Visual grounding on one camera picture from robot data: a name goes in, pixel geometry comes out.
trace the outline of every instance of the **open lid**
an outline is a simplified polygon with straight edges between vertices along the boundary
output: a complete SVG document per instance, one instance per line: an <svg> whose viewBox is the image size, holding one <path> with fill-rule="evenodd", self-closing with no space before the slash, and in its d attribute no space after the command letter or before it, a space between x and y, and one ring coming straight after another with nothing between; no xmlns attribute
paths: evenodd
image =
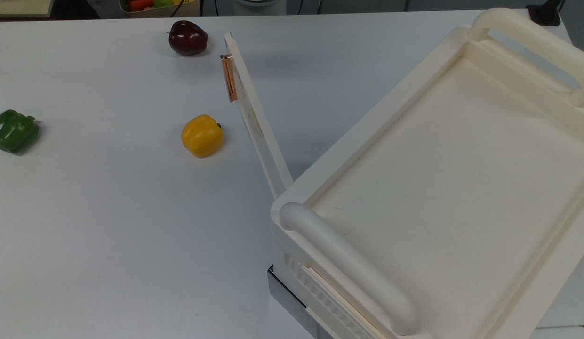
<svg viewBox="0 0 584 339"><path fill-rule="evenodd" d="M225 34L225 44L229 55L221 56L221 62L223 62L229 101L237 101L240 106L246 129L256 149L271 193L274 198L277 198L294 181L271 126L266 120L238 44L233 40L231 33Z"/></svg>

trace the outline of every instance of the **black stand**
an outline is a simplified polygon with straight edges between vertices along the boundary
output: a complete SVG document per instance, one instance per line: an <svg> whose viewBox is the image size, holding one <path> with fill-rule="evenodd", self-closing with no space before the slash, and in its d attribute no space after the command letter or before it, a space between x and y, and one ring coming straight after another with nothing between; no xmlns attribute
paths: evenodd
<svg viewBox="0 0 584 339"><path fill-rule="evenodd" d="M542 5L528 5L530 19L541 26L559 26L561 20L557 13L557 6L561 0L549 0Z"/></svg>

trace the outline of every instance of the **metal base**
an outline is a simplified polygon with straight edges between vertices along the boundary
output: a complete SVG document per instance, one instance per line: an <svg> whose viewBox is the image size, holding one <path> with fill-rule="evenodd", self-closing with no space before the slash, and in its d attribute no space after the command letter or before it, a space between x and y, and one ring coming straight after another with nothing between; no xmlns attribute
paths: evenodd
<svg viewBox="0 0 584 339"><path fill-rule="evenodd" d="M283 285L283 283L277 279L275 273L273 272L273 266L269 267L266 271L266 276L269 281L269 291L271 296L283 306L283 308L288 311L298 321L305 330L315 339L333 339L333 337L326 331L320 324L311 317L306 311L306 306L300 301L292 291Z"/></svg>

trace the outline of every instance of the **white tray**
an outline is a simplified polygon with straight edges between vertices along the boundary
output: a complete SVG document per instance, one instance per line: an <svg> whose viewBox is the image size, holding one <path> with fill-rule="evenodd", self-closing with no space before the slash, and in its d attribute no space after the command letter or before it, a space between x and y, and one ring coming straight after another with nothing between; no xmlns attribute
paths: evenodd
<svg viewBox="0 0 584 339"><path fill-rule="evenodd" d="M240 52L225 40L248 132L281 194L271 209L275 274L318 322L340 338L529 337L584 254L583 52L490 9L453 30L290 186Z"/></svg>

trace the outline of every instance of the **tray handle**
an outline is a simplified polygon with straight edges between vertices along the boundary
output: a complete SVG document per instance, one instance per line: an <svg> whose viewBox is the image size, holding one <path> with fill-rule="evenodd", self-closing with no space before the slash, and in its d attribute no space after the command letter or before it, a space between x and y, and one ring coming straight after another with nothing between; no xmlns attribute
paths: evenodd
<svg viewBox="0 0 584 339"><path fill-rule="evenodd" d="M508 8L492 8L484 11L474 21L468 37L475 42L482 41L491 28L507 34L572 75L580 83L580 88L570 94L569 102L575 107L584 107L583 51Z"/></svg>
<svg viewBox="0 0 584 339"><path fill-rule="evenodd" d="M390 317L393 332L409 335L419 330L414 303L313 210L288 202L281 207L279 219L284 229L298 231L378 304Z"/></svg>

